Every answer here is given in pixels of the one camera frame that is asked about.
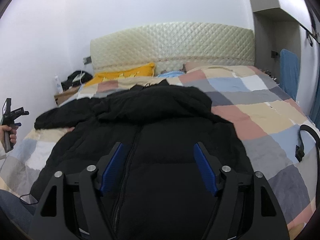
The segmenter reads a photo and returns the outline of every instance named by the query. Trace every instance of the sleeve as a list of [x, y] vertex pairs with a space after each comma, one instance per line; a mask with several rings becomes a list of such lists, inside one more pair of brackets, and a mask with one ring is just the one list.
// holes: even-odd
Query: sleeve
[[93, 106], [99, 98], [81, 98], [41, 114], [35, 121], [35, 129], [74, 127], [94, 115]]
[[5, 151], [2, 143], [0, 143], [0, 160], [2, 159], [3, 156], [5, 156]]

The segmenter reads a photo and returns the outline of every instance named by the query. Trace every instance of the plastic bottle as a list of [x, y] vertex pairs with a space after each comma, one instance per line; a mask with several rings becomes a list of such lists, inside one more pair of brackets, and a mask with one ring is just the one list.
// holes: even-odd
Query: plastic bottle
[[62, 89], [62, 85], [61, 85], [61, 81], [60, 81], [59, 77], [55, 76], [54, 80], [56, 82], [57, 92], [58, 92], [58, 94], [61, 94], [63, 92], [63, 89]]

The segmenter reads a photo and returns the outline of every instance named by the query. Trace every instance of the black bag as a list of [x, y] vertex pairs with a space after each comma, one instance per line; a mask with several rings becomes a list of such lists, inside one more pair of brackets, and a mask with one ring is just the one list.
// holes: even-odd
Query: black bag
[[81, 70], [74, 71], [70, 76], [68, 76], [67, 80], [61, 82], [62, 89], [63, 91], [66, 91], [70, 87], [78, 87], [80, 86], [80, 81], [82, 84], [84, 84], [91, 79], [92, 79], [92, 75], [86, 71], [82, 71], [82, 73], [81, 73]]

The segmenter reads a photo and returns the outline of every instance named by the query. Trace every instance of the bedside table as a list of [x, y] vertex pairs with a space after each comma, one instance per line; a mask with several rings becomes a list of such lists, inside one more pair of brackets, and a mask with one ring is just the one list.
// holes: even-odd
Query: bedside table
[[79, 88], [80, 86], [73, 87], [66, 91], [63, 91], [61, 94], [54, 95], [54, 100], [56, 101], [57, 106], [61, 105], [64, 101], [66, 101], [68, 98], [77, 93]]

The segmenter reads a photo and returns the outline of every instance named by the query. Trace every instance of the plaid duvet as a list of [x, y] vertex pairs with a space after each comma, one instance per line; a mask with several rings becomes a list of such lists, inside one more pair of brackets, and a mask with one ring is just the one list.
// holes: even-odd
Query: plaid duvet
[[[163, 78], [136, 77], [102, 82], [79, 91], [72, 99], [103, 98], [116, 91], [159, 83]], [[194, 69], [170, 84], [195, 86], [212, 100], [212, 112], [231, 121], [255, 171], [268, 179], [288, 228], [307, 223], [316, 209], [316, 148], [302, 131], [305, 157], [295, 158], [301, 124], [314, 124], [300, 107], [267, 75], [252, 66], [211, 66]], [[32, 130], [0, 160], [0, 189], [27, 194], [45, 166], [55, 143], [66, 129]]]

